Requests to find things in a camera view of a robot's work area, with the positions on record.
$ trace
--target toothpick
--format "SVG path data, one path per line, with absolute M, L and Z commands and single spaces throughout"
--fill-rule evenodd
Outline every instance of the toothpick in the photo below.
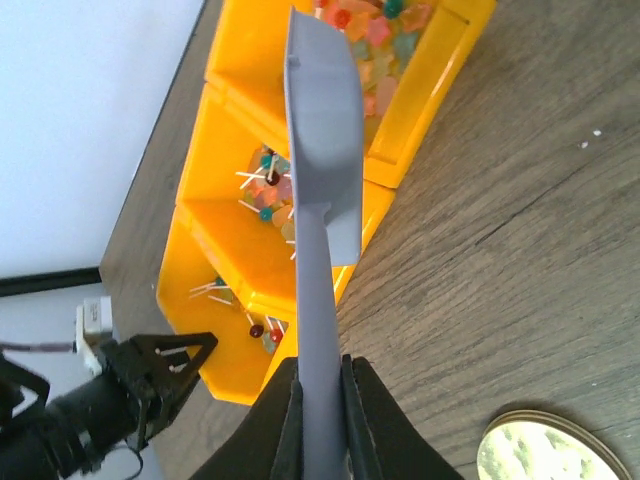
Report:
M 216 285 L 215 282 L 205 283 L 204 285 L 200 285 L 199 287 L 193 287 L 189 292 L 193 293 L 198 290 L 204 290 L 208 292 L 209 290 L 224 290 L 230 288 L 228 285 Z
M 189 298 L 196 298 L 199 297 L 200 295 L 204 295 L 207 292 L 210 292 L 211 290 L 227 290 L 229 287 L 227 286 L 218 286 L 218 285 L 213 285 L 213 286 L 209 286 L 208 288 L 204 288 L 202 290 L 197 290 L 197 289 L 191 289 L 191 295 L 189 295 Z
M 240 177 L 262 178 L 262 175 L 256 175 L 255 173 L 247 173 L 247 172 L 236 172 L 236 175 Z
M 260 210 L 258 210 L 256 207 L 253 207 L 253 206 L 249 205 L 247 202 L 243 202 L 242 200 L 238 200 L 238 202 L 240 203 L 240 205 L 244 205 L 249 210 L 253 210 L 256 213 L 260 213 Z
M 207 297 L 209 297 L 211 300 L 215 300 L 216 302 L 224 303 L 225 305 L 233 305 L 231 302 L 218 298 L 214 295 L 207 295 Z
M 258 170 L 256 170 L 255 172 L 253 172 L 254 175 L 256 175 L 257 173 L 260 173 L 262 170 L 264 170 L 262 167 L 259 167 Z M 251 182 L 251 180 L 253 180 L 253 178 L 249 177 L 247 178 L 247 180 L 240 185 L 240 190 L 244 189 L 244 187 L 246 187 L 247 185 L 249 185 L 249 183 Z
M 269 165 L 269 176 L 267 177 L 269 181 L 271 181 L 271 178 L 273 177 L 273 168 L 276 166 L 276 162 L 273 159 L 274 157 L 275 155 L 271 157 L 271 165 Z

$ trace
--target red candy ball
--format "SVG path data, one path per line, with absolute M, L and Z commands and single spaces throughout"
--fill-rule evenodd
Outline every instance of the red candy ball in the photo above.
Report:
M 351 21 L 351 12 L 349 10 L 345 10 L 341 8 L 336 12 L 336 16 L 333 19 L 333 22 L 336 24 L 336 27 L 340 29 L 344 29 L 347 27 L 349 22 Z
M 269 333 L 269 338 L 271 338 L 271 341 L 273 343 L 280 343 L 280 341 L 282 340 L 282 330 L 278 328 L 271 330 L 271 332 Z

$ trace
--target white connector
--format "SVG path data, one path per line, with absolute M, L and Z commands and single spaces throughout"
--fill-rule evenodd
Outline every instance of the white connector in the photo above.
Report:
M 86 298 L 76 307 L 76 352 L 93 375 L 102 373 L 95 348 L 112 336 L 111 297 Z

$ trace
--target round metal lid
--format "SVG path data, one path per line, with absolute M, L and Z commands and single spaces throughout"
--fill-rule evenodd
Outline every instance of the round metal lid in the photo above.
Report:
M 496 418 L 478 449 L 480 480 L 631 480 L 600 440 L 564 418 L 518 410 Z

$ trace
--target gray plastic spatula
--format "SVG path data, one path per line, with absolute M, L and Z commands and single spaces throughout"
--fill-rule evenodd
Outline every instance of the gray plastic spatula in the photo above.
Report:
M 331 266 L 362 242 L 363 106 L 345 36 L 292 9 L 285 95 L 295 205 L 303 478 L 348 478 Z

